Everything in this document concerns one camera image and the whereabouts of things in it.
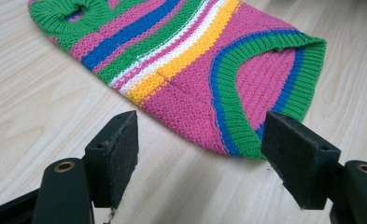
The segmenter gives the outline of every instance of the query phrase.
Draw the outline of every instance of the wooden table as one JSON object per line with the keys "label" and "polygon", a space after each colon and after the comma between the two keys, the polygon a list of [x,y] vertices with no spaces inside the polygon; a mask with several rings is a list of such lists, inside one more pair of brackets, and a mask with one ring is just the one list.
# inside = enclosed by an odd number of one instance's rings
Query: wooden table
{"label": "wooden table", "polygon": [[[304,124],[367,161],[367,0],[246,0],[328,41]],[[0,204],[40,185],[53,161],[82,157],[115,115],[138,109],[52,45],[26,0],[0,1]],[[270,164],[228,158],[138,110],[139,163],[114,223],[328,223],[302,211]],[[95,209],[96,222],[107,209]]]}

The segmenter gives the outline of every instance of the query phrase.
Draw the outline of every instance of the wood grain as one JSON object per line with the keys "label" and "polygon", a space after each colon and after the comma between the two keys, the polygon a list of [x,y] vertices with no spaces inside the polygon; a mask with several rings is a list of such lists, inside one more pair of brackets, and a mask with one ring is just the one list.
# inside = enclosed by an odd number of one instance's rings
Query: wood grain
{"label": "wood grain", "polygon": [[[367,0],[246,2],[328,41],[304,124],[343,150],[341,163],[367,161]],[[0,1],[0,204],[134,109],[42,35],[26,0]],[[216,155],[138,117],[139,163],[113,223],[330,222],[330,203],[302,211],[266,161]],[[108,212],[95,209],[96,222]]]}

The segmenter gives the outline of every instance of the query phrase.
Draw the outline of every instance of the pink knitted fabric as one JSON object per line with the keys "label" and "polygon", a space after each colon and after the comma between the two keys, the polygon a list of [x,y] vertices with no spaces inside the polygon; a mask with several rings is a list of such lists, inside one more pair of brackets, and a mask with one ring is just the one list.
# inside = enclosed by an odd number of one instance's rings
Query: pink knitted fabric
{"label": "pink knitted fabric", "polygon": [[37,25],[109,87],[223,155],[263,158],[267,110],[303,119],[326,42],[238,0],[38,0]]}

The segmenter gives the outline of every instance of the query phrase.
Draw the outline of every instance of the wool fabric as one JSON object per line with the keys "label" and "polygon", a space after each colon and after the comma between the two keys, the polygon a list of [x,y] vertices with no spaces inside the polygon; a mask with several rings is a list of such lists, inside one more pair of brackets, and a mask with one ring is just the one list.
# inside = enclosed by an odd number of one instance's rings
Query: wool fabric
{"label": "wool fabric", "polygon": [[239,0],[30,0],[49,40],[174,132],[263,158],[267,110],[302,120],[326,42]]}

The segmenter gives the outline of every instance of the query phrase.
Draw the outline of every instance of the knitted garment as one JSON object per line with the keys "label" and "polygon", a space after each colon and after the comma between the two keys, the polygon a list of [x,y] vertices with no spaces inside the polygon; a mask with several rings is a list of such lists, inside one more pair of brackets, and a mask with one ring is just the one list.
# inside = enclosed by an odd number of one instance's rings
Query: knitted garment
{"label": "knitted garment", "polygon": [[302,120],[323,39],[239,0],[31,0],[35,23],[109,87],[223,155],[263,158],[267,110]]}

